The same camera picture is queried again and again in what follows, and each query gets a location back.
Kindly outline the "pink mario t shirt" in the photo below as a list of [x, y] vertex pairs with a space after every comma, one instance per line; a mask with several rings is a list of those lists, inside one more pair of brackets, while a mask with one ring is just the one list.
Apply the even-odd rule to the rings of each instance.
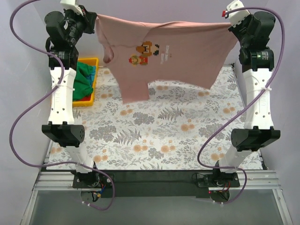
[[210, 89], [237, 43], [229, 23], [146, 23], [98, 15], [95, 27], [125, 104], [148, 100], [148, 84], [156, 80]]

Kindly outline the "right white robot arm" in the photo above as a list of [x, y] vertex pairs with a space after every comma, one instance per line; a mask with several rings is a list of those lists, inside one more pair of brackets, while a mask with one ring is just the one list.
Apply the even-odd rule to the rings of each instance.
[[232, 32], [240, 43], [239, 61], [246, 83], [247, 107], [243, 129], [231, 132], [231, 146], [225, 156], [217, 161], [212, 180], [217, 186], [237, 181], [237, 168], [252, 152], [268, 146], [280, 138], [274, 128], [270, 111], [269, 81], [274, 75], [274, 52], [267, 46], [275, 25], [273, 14], [248, 10], [233, 12], [228, 8]]

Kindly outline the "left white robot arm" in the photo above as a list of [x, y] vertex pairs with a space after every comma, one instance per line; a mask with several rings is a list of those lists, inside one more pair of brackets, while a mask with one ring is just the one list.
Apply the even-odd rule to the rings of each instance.
[[51, 112], [42, 132], [63, 147], [76, 162], [73, 175], [76, 181], [89, 188], [96, 187], [100, 176], [87, 151], [80, 148], [84, 141], [83, 125], [76, 125], [73, 117], [73, 84], [76, 75], [78, 50], [75, 45], [83, 33], [93, 34], [97, 14], [89, 12], [74, 0], [62, 0], [64, 12], [52, 11], [45, 16], [46, 51], [50, 53], [49, 68], [52, 78]]

